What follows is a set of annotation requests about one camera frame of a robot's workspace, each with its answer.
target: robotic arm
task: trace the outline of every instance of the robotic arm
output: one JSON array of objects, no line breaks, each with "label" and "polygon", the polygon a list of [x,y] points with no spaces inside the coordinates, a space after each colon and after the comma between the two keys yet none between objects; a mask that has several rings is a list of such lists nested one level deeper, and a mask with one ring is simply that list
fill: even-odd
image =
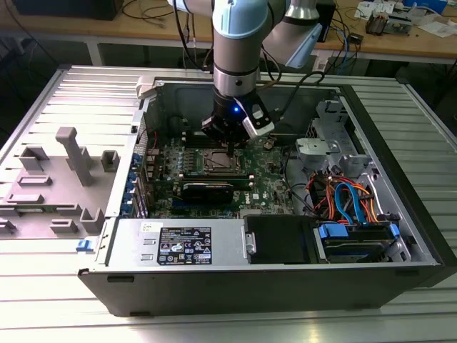
[{"label": "robotic arm", "polygon": [[322,29],[317,0],[168,1],[181,11],[212,15],[214,109],[202,131],[229,155],[272,131],[273,120],[256,90],[261,48],[278,63],[301,68]]}]

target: power supply label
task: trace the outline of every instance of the power supply label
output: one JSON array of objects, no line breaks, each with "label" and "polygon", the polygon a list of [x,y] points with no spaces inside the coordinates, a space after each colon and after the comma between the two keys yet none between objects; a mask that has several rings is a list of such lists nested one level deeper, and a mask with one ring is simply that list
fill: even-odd
[{"label": "power supply label", "polygon": [[157,263],[211,264],[211,227],[162,227]]}]

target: aluminum profile table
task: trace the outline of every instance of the aluminum profile table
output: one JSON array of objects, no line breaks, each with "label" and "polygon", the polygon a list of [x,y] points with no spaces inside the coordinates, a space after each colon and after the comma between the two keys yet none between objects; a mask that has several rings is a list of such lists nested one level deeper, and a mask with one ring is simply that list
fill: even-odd
[{"label": "aluminum profile table", "polygon": [[[45,144],[62,113],[84,115],[76,128],[94,153],[94,135],[127,133],[133,114],[100,122],[98,106],[135,109],[140,76],[203,77],[195,71],[74,66],[58,71],[1,150],[0,197],[21,167],[18,144]],[[286,81],[300,76],[285,75]],[[395,79],[327,76],[324,83],[351,85],[393,151],[449,245],[457,253],[457,141],[408,85]],[[78,112],[79,106],[93,112]],[[60,116],[48,113],[52,106]],[[122,153],[122,144],[115,146]],[[119,318],[77,279],[93,254],[76,253],[78,239],[0,241],[0,339],[7,342],[72,342],[109,337],[122,342],[455,342],[457,276],[431,289],[414,289],[380,309],[363,311],[230,314]]]}]

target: metal bracket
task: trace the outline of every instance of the metal bracket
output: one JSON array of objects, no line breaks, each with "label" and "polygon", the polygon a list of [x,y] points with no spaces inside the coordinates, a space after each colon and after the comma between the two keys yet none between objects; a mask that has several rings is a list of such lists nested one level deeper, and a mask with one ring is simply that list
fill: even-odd
[{"label": "metal bracket", "polygon": [[253,232],[248,232],[245,235],[246,240],[246,251],[250,255],[254,255],[257,252],[256,247],[256,235]]}]

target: circuit board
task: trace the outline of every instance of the circuit board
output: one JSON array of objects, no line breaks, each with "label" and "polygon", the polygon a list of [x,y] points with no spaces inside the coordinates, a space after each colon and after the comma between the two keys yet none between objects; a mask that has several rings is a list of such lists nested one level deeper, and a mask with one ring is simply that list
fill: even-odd
[{"label": "circuit board", "polygon": [[[151,151],[147,166],[151,185],[151,218],[243,218],[248,214],[293,214],[281,177],[281,149],[265,149],[264,139],[251,141],[233,156],[223,149],[186,148],[170,141]],[[190,182],[233,185],[230,204],[187,204],[182,186]]]}]

